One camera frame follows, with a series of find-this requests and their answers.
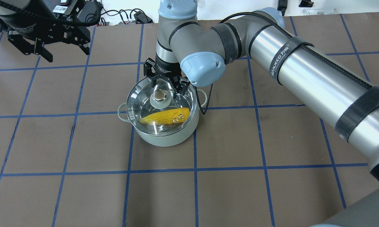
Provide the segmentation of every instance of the white pot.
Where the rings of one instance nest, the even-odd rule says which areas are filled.
[[[191,91],[194,91],[194,89],[192,87],[188,87],[188,92],[191,92]],[[199,89],[198,91],[201,92],[205,96],[205,102],[201,105],[202,107],[204,107],[204,105],[207,103],[208,97],[204,91],[199,90]],[[131,123],[135,127],[136,132],[140,135],[142,139],[144,139],[146,142],[153,144],[155,146],[169,147],[169,146],[177,145],[185,141],[187,138],[189,138],[194,132],[196,126],[198,125],[199,108],[198,108],[197,103],[195,103],[195,105],[191,109],[191,112],[194,112],[193,115],[191,116],[191,118],[188,118],[184,122],[183,127],[179,128],[179,130],[173,130],[171,133],[168,133],[168,132],[163,133],[163,135],[155,135],[149,132],[145,132],[144,129],[142,127],[139,127],[139,125],[137,124],[137,119],[136,119],[137,117],[135,118],[134,110],[127,110],[128,118],[122,117],[123,108],[125,108],[128,101],[119,106],[118,111],[117,111],[118,117],[124,122]]]

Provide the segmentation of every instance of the tiled surface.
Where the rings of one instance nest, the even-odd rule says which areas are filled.
[[[379,85],[379,13],[285,22]],[[379,187],[355,148],[247,58],[215,83],[194,135],[147,144],[116,109],[155,57],[157,25],[90,29],[90,56],[47,45],[51,64],[0,41],[0,226],[309,226]]]

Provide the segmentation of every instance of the black clip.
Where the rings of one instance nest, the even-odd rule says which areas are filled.
[[[299,7],[313,7],[314,2],[310,0],[302,0],[302,2],[299,4]]]

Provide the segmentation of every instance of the blue joint cap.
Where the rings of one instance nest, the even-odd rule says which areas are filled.
[[[220,79],[226,70],[226,65],[217,53],[197,52],[181,61],[181,69],[193,85],[204,87]]]
[[[185,20],[195,17],[197,0],[161,0],[159,15],[167,19]]]
[[[264,13],[268,13],[271,17],[274,18],[276,24],[278,24],[281,28],[285,29],[285,20],[283,19],[282,15],[279,14],[279,11],[275,8],[272,7],[266,7],[263,9],[256,10],[257,11],[262,11]]]

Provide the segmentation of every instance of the power adapter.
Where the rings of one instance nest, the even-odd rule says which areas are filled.
[[[142,11],[139,11],[133,14],[133,16],[135,17],[136,23],[139,23],[139,24],[153,23],[153,20]]]

